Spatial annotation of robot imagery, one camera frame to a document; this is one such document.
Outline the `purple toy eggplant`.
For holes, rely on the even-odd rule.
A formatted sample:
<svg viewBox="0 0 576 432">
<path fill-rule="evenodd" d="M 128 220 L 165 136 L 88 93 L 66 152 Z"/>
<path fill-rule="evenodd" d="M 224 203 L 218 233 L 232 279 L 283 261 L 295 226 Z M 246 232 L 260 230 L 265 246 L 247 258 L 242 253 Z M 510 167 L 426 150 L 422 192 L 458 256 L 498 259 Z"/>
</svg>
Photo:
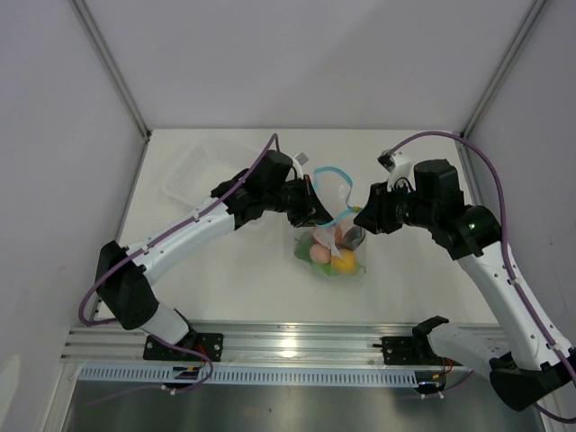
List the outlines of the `purple toy eggplant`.
<svg viewBox="0 0 576 432">
<path fill-rule="evenodd" d="M 358 226 L 350 228 L 342 237 L 344 248 L 350 250 L 358 249 L 365 241 L 365 230 Z"/>
</svg>

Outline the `orange toy pumpkin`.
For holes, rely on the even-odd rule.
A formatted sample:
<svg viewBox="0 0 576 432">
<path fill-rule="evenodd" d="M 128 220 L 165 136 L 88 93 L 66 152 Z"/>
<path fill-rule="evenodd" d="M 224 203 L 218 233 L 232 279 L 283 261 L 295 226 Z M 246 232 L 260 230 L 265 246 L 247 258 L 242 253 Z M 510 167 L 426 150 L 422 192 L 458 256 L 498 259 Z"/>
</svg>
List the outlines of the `orange toy pumpkin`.
<svg viewBox="0 0 576 432">
<path fill-rule="evenodd" d="M 345 232 L 339 226 L 332 226 L 325 229 L 314 228 L 312 236 L 314 240 L 326 248 L 336 246 L 337 248 L 345 248 L 342 244 L 342 237 Z"/>
</svg>

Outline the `green toy bell pepper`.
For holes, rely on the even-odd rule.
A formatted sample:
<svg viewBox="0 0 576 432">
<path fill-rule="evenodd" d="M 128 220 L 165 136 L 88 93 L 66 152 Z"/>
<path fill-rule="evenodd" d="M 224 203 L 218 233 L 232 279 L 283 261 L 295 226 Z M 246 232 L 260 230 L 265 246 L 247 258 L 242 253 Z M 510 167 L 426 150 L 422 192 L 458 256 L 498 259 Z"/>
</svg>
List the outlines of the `green toy bell pepper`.
<svg viewBox="0 0 576 432">
<path fill-rule="evenodd" d="M 305 236 L 300 237 L 295 244 L 293 252 L 295 257 L 303 262 L 310 263 L 311 262 L 310 249 L 313 245 L 314 240 L 312 239 L 312 237 L 305 237 Z"/>
</svg>

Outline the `clear zip top bag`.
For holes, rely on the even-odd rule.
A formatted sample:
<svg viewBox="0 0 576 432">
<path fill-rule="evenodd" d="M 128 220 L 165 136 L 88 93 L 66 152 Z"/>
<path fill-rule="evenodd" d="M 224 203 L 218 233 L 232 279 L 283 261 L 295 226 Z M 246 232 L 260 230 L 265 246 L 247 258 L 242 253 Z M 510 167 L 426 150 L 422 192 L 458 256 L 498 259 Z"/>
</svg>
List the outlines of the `clear zip top bag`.
<svg viewBox="0 0 576 432">
<path fill-rule="evenodd" d="M 367 240 L 366 231 L 355 224 L 361 208 L 351 203 L 352 177 L 338 167 L 322 166 L 313 171 L 311 185 L 330 218 L 294 231 L 295 259 L 315 275 L 341 283 L 362 277 Z"/>
</svg>

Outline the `pink toy egg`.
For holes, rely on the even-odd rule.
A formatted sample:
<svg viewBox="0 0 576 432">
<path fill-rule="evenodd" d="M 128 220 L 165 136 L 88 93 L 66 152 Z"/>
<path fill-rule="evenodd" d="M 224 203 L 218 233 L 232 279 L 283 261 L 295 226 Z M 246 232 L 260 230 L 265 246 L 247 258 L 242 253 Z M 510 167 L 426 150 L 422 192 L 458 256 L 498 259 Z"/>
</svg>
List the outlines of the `pink toy egg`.
<svg viewBox="0 0 576 432">
<path fill-rule="evenodd" d="M 310 259 L 317 264 L 327 264 L 331 261 L 330 250 L 321 244 L 313 244 L 310 247 Z"/>
</svg>

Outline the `yellow toy lemon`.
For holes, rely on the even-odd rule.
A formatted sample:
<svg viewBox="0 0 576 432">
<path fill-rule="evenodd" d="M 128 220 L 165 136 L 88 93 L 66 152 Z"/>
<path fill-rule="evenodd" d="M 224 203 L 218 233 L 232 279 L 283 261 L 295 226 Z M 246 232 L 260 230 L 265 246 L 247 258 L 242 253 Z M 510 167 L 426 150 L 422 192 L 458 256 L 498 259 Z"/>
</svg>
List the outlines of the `yellow toy lemon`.
<svg viewBox="0 0 576 432">
<path fill-rule="evenodd" d="M 330 264 L 337 275 L 352 275 L 356 271 L 356 256 L 351 250 L 340 249 L 331 257 Z"/>
</svg>

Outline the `green toy bitter gourd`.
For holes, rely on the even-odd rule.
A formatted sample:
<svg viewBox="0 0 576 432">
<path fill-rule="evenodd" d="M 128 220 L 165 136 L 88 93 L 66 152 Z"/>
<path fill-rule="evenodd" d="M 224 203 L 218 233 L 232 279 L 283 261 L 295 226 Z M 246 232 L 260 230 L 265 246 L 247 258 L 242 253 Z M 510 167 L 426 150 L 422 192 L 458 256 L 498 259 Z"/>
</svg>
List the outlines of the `green toy bitter gourd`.
<svg viewBox="0 0 576 432">
<path fill-rule="evenodd" d="M 312 262 L 310 264 L 310 267 L 311 267 L 312 271 L 318 275 L 323 275 L 326 277 L 338 276 L 338 272 L 333 268 L 331 263 L 321 264 L 321 263 Z"/>
</svg>

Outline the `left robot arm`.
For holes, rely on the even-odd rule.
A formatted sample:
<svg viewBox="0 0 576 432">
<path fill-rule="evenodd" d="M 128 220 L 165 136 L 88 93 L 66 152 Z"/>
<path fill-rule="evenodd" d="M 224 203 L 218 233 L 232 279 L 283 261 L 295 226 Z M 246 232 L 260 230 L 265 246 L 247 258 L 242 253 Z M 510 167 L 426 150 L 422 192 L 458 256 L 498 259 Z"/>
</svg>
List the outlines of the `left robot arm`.
<svg viewBox="0 0 576 432">
<path fill-rule="evenodd" d="M 255 163 L 215 187 L 194 211 L 165 231 L 127 247 L 111 241 L 101 248 L 95 291 L 126 330 L 142 329 L 164 341 L 177 360 L 195 349 L 187 319 L 159 301 L 153 287 L 176 264 L 211 241 L 255 221 L 265 212 L 286 215 L 295 228 L 332 220 L 316 195 L 311 178 L 290 178 L 293 159 L 268 150 Z"/>
</svg>

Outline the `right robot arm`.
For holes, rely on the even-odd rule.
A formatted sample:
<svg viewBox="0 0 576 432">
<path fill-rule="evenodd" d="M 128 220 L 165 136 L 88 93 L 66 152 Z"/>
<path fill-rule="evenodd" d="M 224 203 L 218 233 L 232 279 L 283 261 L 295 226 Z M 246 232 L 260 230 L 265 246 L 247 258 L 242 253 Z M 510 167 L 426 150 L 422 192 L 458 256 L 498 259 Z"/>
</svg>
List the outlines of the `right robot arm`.
<svg viewBox="0 0 576 432">
<path fill-rule="evenodd" d="M 421 363 L 446 358 L 490 381 L 511 409 L 522 411 L 572 380 L 575 347 L 538 306 L 517 275 L 493 213 L 464 200 L 458 172 L 445 159 L 412 164 L 383 155 L 389 176 L 372 184 L 355 224 L 372 234 L 392 234 L 404 226 L 427 230 L 468 274 L 497 319 L 508 350 L 463 330 L 440 316 L 412 330 L 410 350 Z"/>
</svg>

